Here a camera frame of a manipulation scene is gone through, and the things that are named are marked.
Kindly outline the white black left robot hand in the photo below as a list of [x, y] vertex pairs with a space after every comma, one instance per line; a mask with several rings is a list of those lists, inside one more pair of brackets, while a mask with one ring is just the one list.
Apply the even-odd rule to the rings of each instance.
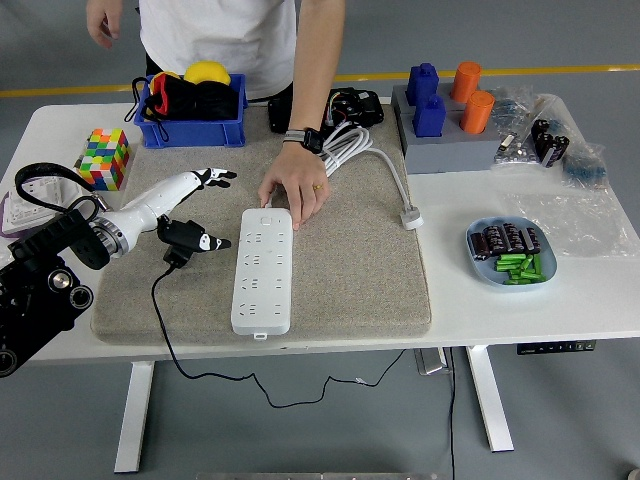
[[155, 230], [158, 219], [168, 215], [191, 194], [207, 186], [229, 188], [229, 180], [236, 177], [235, 172], [219, 168], [187, 171], [159, 182], [126, 203], [111, 218], [119, 229], [116, 238], [125, 242], [121, 247], [122, 253], [129, 253], [141, 233]]

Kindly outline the person's right hand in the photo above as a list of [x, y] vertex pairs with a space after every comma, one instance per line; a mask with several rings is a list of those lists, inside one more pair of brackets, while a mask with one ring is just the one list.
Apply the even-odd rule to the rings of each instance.
[[86, 3], [86, 27], [91, 39], [110, 49], [119, 38], [123, 12], [122, 0], [89, 0]]

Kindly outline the person's left hand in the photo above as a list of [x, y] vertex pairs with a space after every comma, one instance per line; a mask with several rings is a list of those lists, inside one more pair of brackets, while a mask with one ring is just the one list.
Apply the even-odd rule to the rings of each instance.
[[262, 207], [277, 186], [286, 192], [294, 231], [320, 211], [331, 193], [324, 162], [297, 142], [284, 142], [266, 172], [258, 189]]

